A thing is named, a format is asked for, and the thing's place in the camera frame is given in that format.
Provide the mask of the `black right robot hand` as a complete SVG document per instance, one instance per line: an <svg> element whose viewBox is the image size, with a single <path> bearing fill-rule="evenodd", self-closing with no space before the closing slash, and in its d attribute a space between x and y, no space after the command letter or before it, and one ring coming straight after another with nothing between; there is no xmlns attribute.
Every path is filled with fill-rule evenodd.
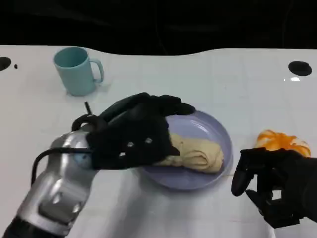
<svg viewBox="0 0 317 238"><path fill-rule="evenodd" d="M293 150L241 150L231 192L249 197L272 228L317 220L317 160Z"/></svg>

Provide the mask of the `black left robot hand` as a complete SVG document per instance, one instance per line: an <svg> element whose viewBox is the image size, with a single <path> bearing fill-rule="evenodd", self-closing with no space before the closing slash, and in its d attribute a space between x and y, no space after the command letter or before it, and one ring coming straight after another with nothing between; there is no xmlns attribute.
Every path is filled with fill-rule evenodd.
<svg viewBox="0 0 317 238"><path fill-rule="evenodd" d="M122 99L100 115L105 125L86 136L95 170L123 170L179 156L172 145L167 116L190 115L195 107L180 98L139 93Z"/></svg>

